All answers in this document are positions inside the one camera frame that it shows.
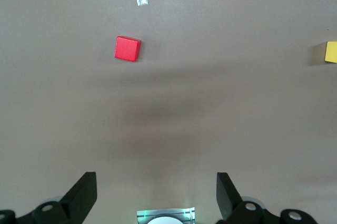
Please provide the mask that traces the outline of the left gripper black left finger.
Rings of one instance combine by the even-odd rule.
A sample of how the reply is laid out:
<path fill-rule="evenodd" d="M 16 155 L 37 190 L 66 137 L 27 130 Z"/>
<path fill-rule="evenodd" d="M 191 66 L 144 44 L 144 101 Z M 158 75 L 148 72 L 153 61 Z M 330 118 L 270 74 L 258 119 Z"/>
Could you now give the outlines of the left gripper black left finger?
<path fill-rule="evenodd" d="M 95 172 L 86 172 L 60 201 L 49 201 L 17 217 L 1 210 L 1 223 L 83 223 L 97 200 Z"/>

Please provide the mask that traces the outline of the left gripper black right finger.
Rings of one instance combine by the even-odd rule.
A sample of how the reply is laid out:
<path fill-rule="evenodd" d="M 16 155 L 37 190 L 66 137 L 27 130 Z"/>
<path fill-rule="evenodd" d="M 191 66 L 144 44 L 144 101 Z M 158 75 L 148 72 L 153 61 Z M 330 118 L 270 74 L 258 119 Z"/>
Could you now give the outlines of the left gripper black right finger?
<path fill-rule="evenodd" d="M 259 203 L 244 200 L 226 172 L 217 173 L 216 200 L 222 216 L 218 223 L 316 223 L 311 215 L 298 209 L 284 209 L 276 216 Z"/>

